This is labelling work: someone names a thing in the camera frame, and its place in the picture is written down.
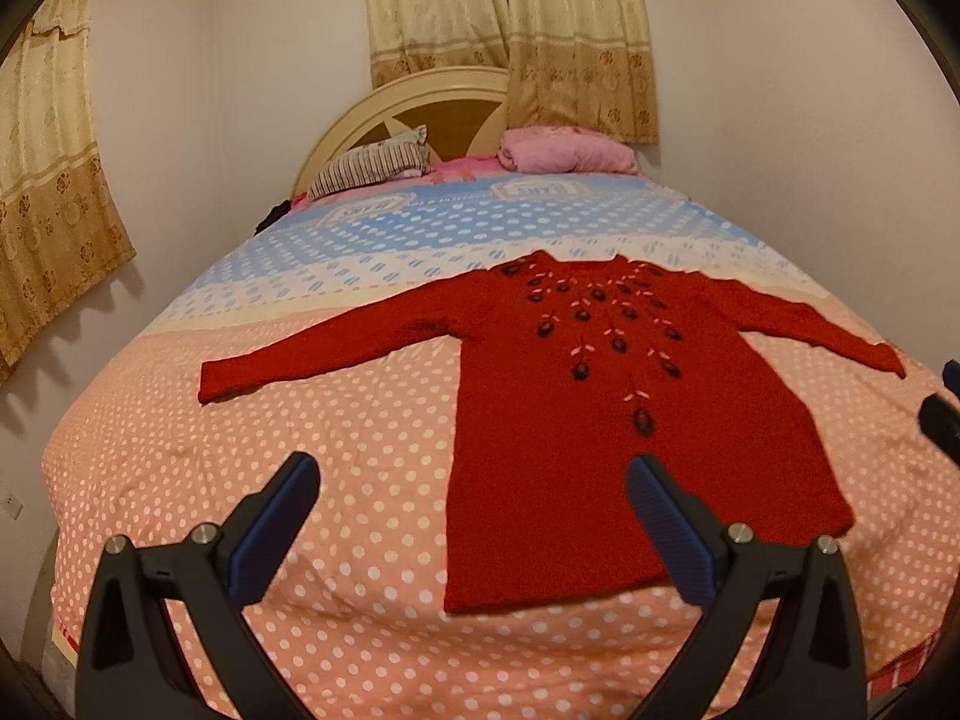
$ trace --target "wooden headboard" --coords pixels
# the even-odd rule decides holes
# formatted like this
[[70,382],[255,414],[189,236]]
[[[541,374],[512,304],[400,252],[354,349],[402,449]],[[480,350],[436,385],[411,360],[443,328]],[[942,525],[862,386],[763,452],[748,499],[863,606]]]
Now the wooden headboard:
[[507,124],[507,71],[454,67],[391,81],[359,100],[320,137],[296,176],[291,197],[307,191],[324,162],[426,124],[433,161],[490,157]]

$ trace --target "blue gripper pad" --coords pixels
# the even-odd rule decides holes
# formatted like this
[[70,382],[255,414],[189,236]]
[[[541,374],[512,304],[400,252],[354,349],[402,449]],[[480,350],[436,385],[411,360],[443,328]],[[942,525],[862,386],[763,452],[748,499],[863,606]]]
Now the blue gripper pad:
[[960,397],[960,362],[950,360],[944,365],[944,386]]
[[224,523],[224,531],[234,531],[224,534],[223,546],[229,551],[224,579],[227,597],[237,607],[263,598],[319,493],[317,462],[295,452],[266,487],[248,495]]
[[630,461],[626,481],[630,505],[680,597],[707,610],[726,571],[723,526],[699,498],[680,489],[653,455]]

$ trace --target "metal bolt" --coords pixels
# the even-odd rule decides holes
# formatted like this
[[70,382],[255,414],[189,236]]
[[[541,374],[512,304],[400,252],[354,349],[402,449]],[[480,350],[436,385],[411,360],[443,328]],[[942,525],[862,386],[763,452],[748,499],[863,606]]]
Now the metal bolt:
[[734,522],[727,528],[727,535],[734,544],[749,544],[754,540],[754,529],[742,522]]
[[190,538],[198,544],[209,544],[214,538],[217,538],[217,526],[212,522],[205,522],[198,525],[190,533]]
[[835,555],[840,549],[840,544],[833,536],[820,536],[817,539],[817,547],[824,555]]
[[126,536],[114,536],[110,541],[107,542],[107,552],[110,555],[119,555],[127,547],[127,537]]

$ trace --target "bedspread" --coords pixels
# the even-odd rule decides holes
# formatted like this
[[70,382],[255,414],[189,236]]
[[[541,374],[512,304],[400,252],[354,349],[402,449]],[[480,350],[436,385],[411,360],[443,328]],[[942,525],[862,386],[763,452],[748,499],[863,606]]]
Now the bedspread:
[[[79,638],[111,535],[179,541],[198,522],[222,521],[302,450],[320,463],[320,500],[245,614],[318,717],[628,714],[699,616],[672,587],[503,615],[443,612],[459,341],[436,338],[227,403],[196,399],[204,360],[537,248],[739,278],[879,340],[770,247],[643,178],[397,182],[313,206],[200,276],[56,429],[43,468],[61,525],[58,623]],[[810,408],[853,506],[842,544],[875,671],[936,630],[956,579],[960,472],[915,423],[937,379],[902,354],[905,381],[796,341],[746,337]],[[206,699],[231,712],[184,610],[171,608]],[[765,605],[716,709],[736,700],[771,618]]]

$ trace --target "red sweater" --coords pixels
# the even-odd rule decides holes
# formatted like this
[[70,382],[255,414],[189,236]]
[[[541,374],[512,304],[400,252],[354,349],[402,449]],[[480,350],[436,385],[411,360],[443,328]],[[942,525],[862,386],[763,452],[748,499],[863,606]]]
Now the red sweater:
[[664,577],[624,493],[640,452],[656,453],[722,522],[770,541],[850,528],[810,412],[741,331],[905,376],[890,346],[803,303],[622,256],[558,262],[537,251],[205,362],[200,403],[459,338],[443,607],[544,604]]

